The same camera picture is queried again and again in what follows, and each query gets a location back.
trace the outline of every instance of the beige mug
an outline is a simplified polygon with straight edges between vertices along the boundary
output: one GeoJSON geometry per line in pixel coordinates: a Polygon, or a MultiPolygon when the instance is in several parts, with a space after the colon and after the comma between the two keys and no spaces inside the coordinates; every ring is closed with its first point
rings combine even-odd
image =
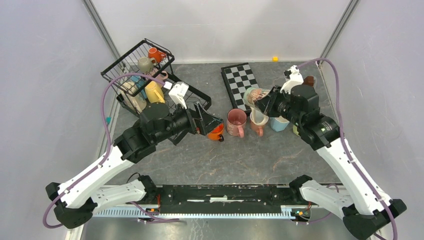
{"type": "Polygon", "coordinates": [[[264,135],[264,126],[267,124],[269,117],[262,114],[260,111],[252,108],[250,113],[250,127],[259,137],[264,135]]]}
{"type": "Polygon", "coordinates": [[[136,96],[130,95],[130,94],[134,94],[137,91],[138,87],[136,86],[136,83],[133,81],[126,81],[122,83],[121,87],[126,90],[126,91],[122,91],[121,89],[119,90],[120,93],[122,94],[124,103],[130,109],[140,114],[146,108],[147,102],[143,98],[141,92],[137,94],[136,96]]]}
{"type": "Polygon", "coordinates": [[[153,71],[156,64],[157,62],[154,57],[148,58],[146,56],[140,57],[137,62],[138,68],[140,69],[140,73],[142,74],[149,74],[151,71],[153,71]]]}
{"type": "Polygon", "coordinates": [[[147,99],[151,103],[165,103],[164,92],[161,89],[162,85],[155,81],[151,81],[146,87],[145,92],[147,99]]]}

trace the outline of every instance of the yellow mug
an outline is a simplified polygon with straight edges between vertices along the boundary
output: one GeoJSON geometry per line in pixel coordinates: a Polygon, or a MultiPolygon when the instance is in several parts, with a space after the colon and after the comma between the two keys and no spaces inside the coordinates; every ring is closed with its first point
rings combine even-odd
{"type": "Polygon", "coordinates": [[[147,99],[151,103],[165,103],[164,92],[162,92],[161,86],[155,82],[151,81],[146,87],[145,92],[147,99]]]}

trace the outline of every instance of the metal pole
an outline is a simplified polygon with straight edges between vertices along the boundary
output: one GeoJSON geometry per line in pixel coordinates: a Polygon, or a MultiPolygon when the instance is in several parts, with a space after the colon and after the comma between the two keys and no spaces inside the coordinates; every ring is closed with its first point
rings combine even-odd
{"type": "Polygon", "coordinates": [[[336,43],[337,39],[339,38],[340,33],[345,28],[346,23],[348,22],[349,18],[351,17],[352,13],[354,12],[355,8],[357,7],[360,0],[351,0],[349,4],[347,5],[346,9],[343,12],[343,15],[341,16],[340,20],[337,23],[337,26],[335,27],[333,33],[331,34],[330,39],[328,40],[327,44],[325,45],[324,50],[321,53],[321,58],[328,57],[331,49],[333,48],[334,44],[336,43]]]}
{"type": "Polygon", "coordinates": [[[103,23],[102,19],[100,18],[99,13],[97,12],[93,2],[91,0],[82,0],[82,2],[84,3],[84,6],[87,8],[88,13],[93,19],[94,24],[96,25],[98,31],[100,32],[101,36],[103,37],[104,41],[106,42],[113,56],[115,57],[115,59],[119,59],[121,55],[119,54],[118,49],[115,46],[111,36],[109,35],[109,32],[106,29],[106,26],[103,23]]]}

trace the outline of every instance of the mug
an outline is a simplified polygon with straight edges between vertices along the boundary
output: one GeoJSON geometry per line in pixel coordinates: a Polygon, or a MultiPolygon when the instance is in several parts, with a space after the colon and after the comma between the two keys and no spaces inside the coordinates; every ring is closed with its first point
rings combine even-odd
{"type": "Polygon", "coordinates": [[[126,89],[126,92],[128,93],[127,94],[120,89],[120,93],[122,94],[124,103],[130,109],[140,114],[146,108],[147,102],[140,93],[136,96],[130,96],[130,94],[135,93],[138,89],[136,83],[132,81],[126,81],[122,83],[121,86],[126,89]]]}
{"type": "Polygon", "coordinates": [[[246,126],[247,119],[248,116],[245,111],[239,108],[231,109],[227,115],[226,131],[231,136],[243,138],[245,136],[244,128],[246,126]]]}
{"type": "MultiPolygon", "coordinates": [[[[156,68],[153,69],[153,71],[150,72],[150,75],[153,76],[155,73],[157,73],[158,70],[156,68]]],[[[155,77],[155,79],[162,81],[165,84],[165,80],[168,79],[168,73],[167,71],[163,70],[159,75],[155,77]]]]}
{"type": "Polygon", "coordinates": [[[254,108],[255,102],[266,97],[269,93],[269,89],[251,86],[246,89],[246,92],[243,94],[243,102],[247,106],[254,108]]]}
{"type": "Polygon", "coordinates": [[[147,99],[149,102],[151,103],[165,103],[165,99],[164,99],[164,93],[162,92],[161,89],[162,85],[158,84],[155,81],[151,81],[146,87],[145,87],[145,92],[147,95],[147,99]]]}
{"type": "MultiPolygon", "coordinates": [[[[141,88],[146,83],[144,78],[142,78],[140,76],[131,76],[129,79],[135,83],[137,88],[141,88]]],[[[141,90],[140,93],[141,93],[141,95],[143,96],[144,99],[147,99],[146,91],[144,89],[141,90]]]]}
{"type": "Polygon", "coordinates": [[[161,51],[159,51],[156,47],[151,47],[148,50],[148,58],[154,58],[156,60],[156,63],[160,63],[162,62],[162,60],[166,57],[167,55],[161,51]]]}
{"type": "Polygon", "coordinates": [[[267,124],[269,117],[262,114],[260,111],[252,108],[250,113],[250,127],[259,137],[264,135],[264,126],[267,124]]]}
{"type": "Polygon", "coordinates": [[[271,117],[271,128],[276,131],[276,132],[280,132],[283,131],[287,125],[289,125],[289,120],[285,119],[282,116],[279,117],[271,117]]]}
{"type": "Polygon", "coordinates": [[[304,78],[302,85],[308,85],[308,86],[314,87],[316,82],[317,82],[316,77],[307,76],[304,78]]]}
{"type": "Polygon", "coordinates": [[[153,71],[154,66],[156,66],[157,64],[158,62],[154,57],[149,58],[146,56],[140,57],[137,63],[138,68],[140,69],[140,72],[142,74],[150,73],[151,71],[153,71]]]}
{"type": "Polygon", "coordinates": [[[213,131],[211,131],[207,137],[210,140],[214,140],[214,141],[220,141],[220,142],[224,142],[224,123],[221,123],[219,126],[217,126],[213,131]]]}

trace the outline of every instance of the gray table surface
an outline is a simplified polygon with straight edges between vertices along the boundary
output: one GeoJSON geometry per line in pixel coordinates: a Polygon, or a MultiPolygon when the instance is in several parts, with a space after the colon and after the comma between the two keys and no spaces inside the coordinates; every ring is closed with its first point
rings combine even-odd
{"type": "MultiPolygon", "coordinates": [[[[261,88],[270,89],[285,82],[284,70],[299,62],[252,62],[253,74],[261,88]]],[[[221,76],[221,67],[231,63],[173,64],[175,75],[212,98],[209,113],[226,120],[232,109],[221,76]]],[[[315,76],[316,92],[320,98],[321,112],[334,118],[329,96],[316,65],[301,69],[303,77],[315,76]]],[[[137,118],[120,108],[113,137],[118,137],[131,127],[137,118]]],[[[314,151],[293,133],[290,124],[284,131],[275,132],[269,125],[263,137],[257,136],[246,125],[245,137],[224,134],[225,141],[209,140],[202,135],[188,134],[177,146],[163,141],[156,152],[137,165],[124,170],[108,184],[124,184],[128,177],[138,172],[149,175],[161,184],[243,184],[289,183],[303,174],[319,183],[339,183],[334,171],[314,151]]]]}

